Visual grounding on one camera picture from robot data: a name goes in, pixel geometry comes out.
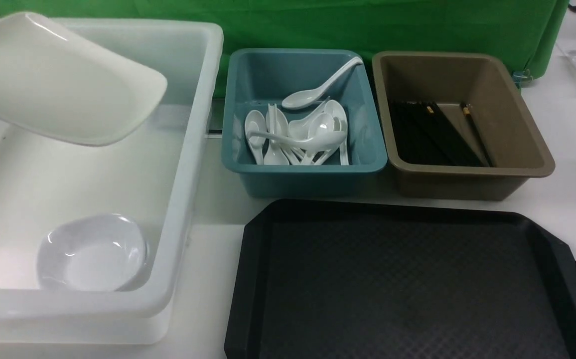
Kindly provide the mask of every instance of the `white table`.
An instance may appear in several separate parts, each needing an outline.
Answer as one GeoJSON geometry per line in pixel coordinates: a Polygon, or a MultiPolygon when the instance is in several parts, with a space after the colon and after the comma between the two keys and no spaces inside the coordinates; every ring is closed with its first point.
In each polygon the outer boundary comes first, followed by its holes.
{"type": "MultiPolygon", "coordinates": [[[[377,182],[352,200],[519,212],[566,241],[576,257],[576,73],[561,49],[576,49],[576,15],[566,16],[547,74],[523,89],[557,162],[553,175],[528,181],[498,203],[401,198],[377,182]]],[[[220,140],[208,140],[167,337],[153,346],[0,345],[0,358],[225,358],[222,346],[243,225],[271,201],[247,196],[239,178],[223,168],[220,146],[220,140]]]]}

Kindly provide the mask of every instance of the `black plastic tray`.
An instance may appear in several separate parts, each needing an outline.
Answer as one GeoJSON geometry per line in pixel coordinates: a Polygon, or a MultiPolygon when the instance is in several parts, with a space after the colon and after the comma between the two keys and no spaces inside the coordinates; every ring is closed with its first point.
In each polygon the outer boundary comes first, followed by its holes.
{"type": "Polygon", "coordinates": [[[244,230],[228,359],[576,359],[569,247],[520,214],[279,200],[244,230]]]}

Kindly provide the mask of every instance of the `blue plastic container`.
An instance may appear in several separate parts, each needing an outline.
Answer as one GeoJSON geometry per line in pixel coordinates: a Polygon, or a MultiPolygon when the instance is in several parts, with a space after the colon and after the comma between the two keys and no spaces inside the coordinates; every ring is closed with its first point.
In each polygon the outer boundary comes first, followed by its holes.
{"type": "Polygon", "coordinates": [[[239,173],[252,197],[336,197],[357,193],[366,177],[388,161],[365,66],[355,66],[324,95],[343,105],[348,116],[350,165],[341,166],[336,152],[321,166],[259,166],[244,136],[251,110],[265,114],[277,104],[288,121],[299,120],[317,104],[299,111],[281,108],[296,91],[316,88],[357,56],[347,50],[247,48],[231,55],[226,87],[222,162],[239,173]]]}

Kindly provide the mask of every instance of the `dish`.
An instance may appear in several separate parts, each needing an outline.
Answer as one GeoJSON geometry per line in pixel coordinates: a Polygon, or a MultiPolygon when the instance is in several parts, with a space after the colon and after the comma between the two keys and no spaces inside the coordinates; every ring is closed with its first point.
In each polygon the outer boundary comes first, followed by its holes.
{"type": "Polygon", "coordinates": [[[151,114],[166,78],[36,13],[0,19],[0,119],[68,143],[104,146],[151,114]]]}
{"type": "Polygon", "coordinates": [[[61,225],[43,239],[37,257],[42,289],[115,291],[144,267],[140,227],[121,214],[99,214],[61,225]]]}

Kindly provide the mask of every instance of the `tan plastic container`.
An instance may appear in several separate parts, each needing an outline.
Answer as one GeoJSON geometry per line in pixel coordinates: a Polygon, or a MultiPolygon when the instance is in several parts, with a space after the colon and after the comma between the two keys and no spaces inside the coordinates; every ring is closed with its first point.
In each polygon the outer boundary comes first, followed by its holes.
{"type": "Polygon", "coordinates": [[[388,159],[398,191],[409,197],[503,200],[527,179],[547,177],[554,160],[509,73],[495,57],[438,52],[380,52],[372,59],[388,159]],[[495,167],[425,166],[402,161],[391,101],[436,102],[483,159],[459,107],[465,102],[495,167]]]}

